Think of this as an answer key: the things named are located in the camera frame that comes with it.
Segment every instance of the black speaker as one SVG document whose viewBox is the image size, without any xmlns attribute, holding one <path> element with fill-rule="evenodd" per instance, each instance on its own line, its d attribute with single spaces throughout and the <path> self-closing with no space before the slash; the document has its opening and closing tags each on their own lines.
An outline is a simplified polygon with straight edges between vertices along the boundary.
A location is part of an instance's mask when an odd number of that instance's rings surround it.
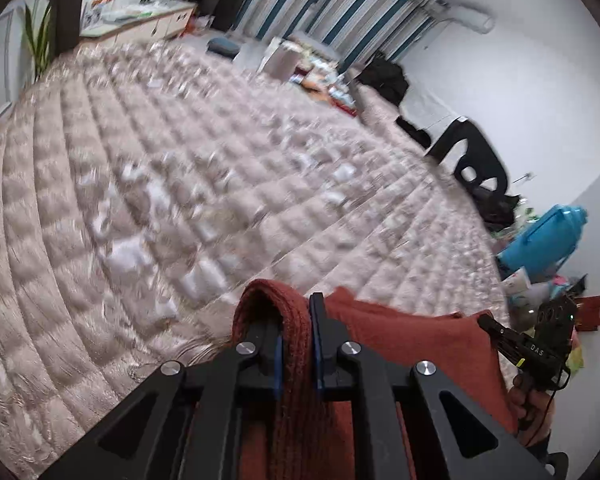
<svg viewBox="0 0 600 480">
<path fill-rule="evenodd" d="M 234 26 L 235 19 L 238 17 L 238 12 L 244 0 L 218 0 L 216 10 L 214 11 L 214 20 L 211 27 L 215 30 L 228 31 Z"/>
<path fill-rule="evenodd" d="M 220 0 L 200 0 L 198 3 L 199 16 L 213 16 Z"/>
</svg>

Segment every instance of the human hand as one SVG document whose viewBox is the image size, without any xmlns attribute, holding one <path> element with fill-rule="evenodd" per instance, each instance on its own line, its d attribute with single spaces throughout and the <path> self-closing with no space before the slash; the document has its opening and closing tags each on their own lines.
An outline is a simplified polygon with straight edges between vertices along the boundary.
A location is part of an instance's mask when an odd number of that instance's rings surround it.
<svg viewBox="0 0 600 480">
<path fill-rule="evenodd" d="M 522 376 L 518 375 L 513 379 L 513 388 L 509 390 L 507 398 L 509 399 L 509 405 L 511 411 L 516 415 L 518 420 L 531 418 L 533 422 L 526 431 L 520 431 L 518 433 L 518 441 L 525 447 L 537 444 L 541 440 L 544 440 L 551 432 L 551 424 L 554 420 L 555 405 L 551 402 L 551 396 L 545 392 L 539 392 L 537 390 L 529 391 L 528 397 L 520 389 L 522 385 Z M 531 405 L 529 413 L 524 407 L 526 401 Z"/>
</svg>

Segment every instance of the white cabinet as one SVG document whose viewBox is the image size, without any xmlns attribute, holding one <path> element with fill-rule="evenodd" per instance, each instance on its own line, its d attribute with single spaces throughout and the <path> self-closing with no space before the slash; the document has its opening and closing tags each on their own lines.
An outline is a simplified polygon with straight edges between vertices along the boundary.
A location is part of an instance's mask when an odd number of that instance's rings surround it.
<svg viewBox="0 0 600 480">
<path fill-rule="evenodd" d="M 169 28 L 167 30 L 167 36 L 171 36 L 176 32 L 181 32 L 187 26 L 187 22 L 189 21 L 189 17 L 191 16 L 191 10 L 186 10 L 184 12 L 178 12 L 171 17 L 171 23 L 169 24 Z"/>
<path fill-rule="evenodd" d="M 158 41 L 171 38 L 185 29 L 195 8 L 194 4 L 179 2 L 173 10 L 159 16 L 145 18 L 119 27 L 97 25 L 85 30 L 80 40 L 83 43 L 110 46 L 134 41 Z"/>
</svg>

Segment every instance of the metal screw cap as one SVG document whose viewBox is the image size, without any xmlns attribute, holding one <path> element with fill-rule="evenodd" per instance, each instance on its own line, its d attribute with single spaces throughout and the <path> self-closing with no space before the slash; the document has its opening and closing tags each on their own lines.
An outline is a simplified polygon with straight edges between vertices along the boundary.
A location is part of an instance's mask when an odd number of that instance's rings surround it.
<svg viewBox="0 0 600 480">
<path fill-rule="evenodd" d="M 433 375 L 436 373 L 436 365 L 431 361 L 420 361 L 416 364 L 416 370 L 423 375 Z"/>
<path fill-rule="evenodd" d="M 182 368 L 182 366 L 180 365 L 179 362 L 167 361 L 165 363 L 162 363 L 162 366 L 160 367 L 160 371 L 164 375 L 176 375 L 180 372 L 181 368 Z"/>
<path fill-rule="evenodd" d="M 243 341 L 236 345 L 235 351 L 240 355 L 251 355 L 256 351 L 256 345 L 250 341 Z"/>
<path fill-rule="evenodd" d="M 355 341 L 347 341 L 340 347 L 340 350 L 342 350 L 342 353 L 346 355 L 356 355 L 360 353 L 362 346 Z"/>
</svg>

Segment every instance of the drawer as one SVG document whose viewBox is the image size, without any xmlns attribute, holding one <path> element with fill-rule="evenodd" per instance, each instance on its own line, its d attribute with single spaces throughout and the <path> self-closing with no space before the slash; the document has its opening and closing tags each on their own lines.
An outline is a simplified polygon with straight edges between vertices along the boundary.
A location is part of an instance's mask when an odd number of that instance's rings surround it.
<svg viewBox="0 0 600 480">
<path fill-rule="evenodd" d="M 143 23 L 137 27 L 130 28 L 124 32 L 120 32 L 116 39 L 116 44 L 132 43 L 134 41 L 151 41 L 153 38 L 158 39 L 158 28 L 160 20 Z"/>
<path fill-rule="evenodd" d="M 193 9 L 182 10 L 181 12 L 172 14 L 171 23 L 169 24 L 169 28 L 167 30 L 167 36 L 183 30 L 187 26 L 187 22 L 189 21 L 192 11 Z"/>
<path fill-rule="evenodd" d="M 162 40 L 169 33 L 169 25 L 171 23 L 171 16 L 158 20 L 158 25 L 155 27 L 155 34 L 152 38 L 156 40 Z"/>
<path fill-rule="evenodd" d="M 82 40 L 82 44 L 99 44 L 101 46 L 114 46 L 116 44 L 116 37 L 112 36 L 111 38 L 107 38 L 106 40 L 100 40 L 99 38 L 89 38 L 88 40 Z"/>
</svg>

